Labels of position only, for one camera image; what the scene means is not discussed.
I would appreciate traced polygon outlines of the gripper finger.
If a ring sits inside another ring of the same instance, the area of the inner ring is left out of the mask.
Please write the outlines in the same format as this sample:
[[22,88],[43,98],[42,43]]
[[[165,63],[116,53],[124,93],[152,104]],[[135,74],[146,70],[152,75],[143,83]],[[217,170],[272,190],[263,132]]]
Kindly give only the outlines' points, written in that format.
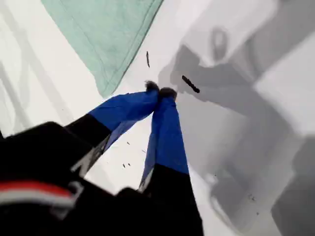
[[202,236],[176,96],[171,88],[159,92],[139,190],[146,198],[154,232],[162,236]]
[[154,111],[159,87],[152,81],[147,81],[145,87],[142,92],[113,96],[66,126],[68,131],[92,146],[92,150],[71,167],[72,172],[83,177],[121,135]]

